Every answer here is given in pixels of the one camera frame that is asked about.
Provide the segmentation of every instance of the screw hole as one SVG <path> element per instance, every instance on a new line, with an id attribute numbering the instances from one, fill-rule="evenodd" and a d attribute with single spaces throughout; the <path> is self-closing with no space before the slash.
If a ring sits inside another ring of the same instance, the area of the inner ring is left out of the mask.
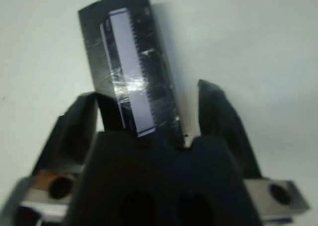
<path id="1" fill-rule="evenodd" d="M 125 226 L 150 226 L 155 221 L 156 206 L 147 193 L 134 192 L 125 197 L 121 214 Z"/>
<path id="2" fill-rule="evenodd" d="M 55 200 L 64 198 L 72 191 L 73 184 L 73 181 L 69 178 L 60 177 L 55 179 L 49 187 L 50 197 Z"/>
<path id="3" fill-rule="evenodd" d="M 199 195 L 183 194 L 178 202 L 178 212 L 185 226 L 212 226 L 213 215 L 209 203 Z"/>
<path id="4" fill-rule="evenodd" d="M 282 205 L 290 205 L 292 202 L 291 195 L 283 187 L 272 184 L 269 186 L 269 191 L 272 197 Z"/>

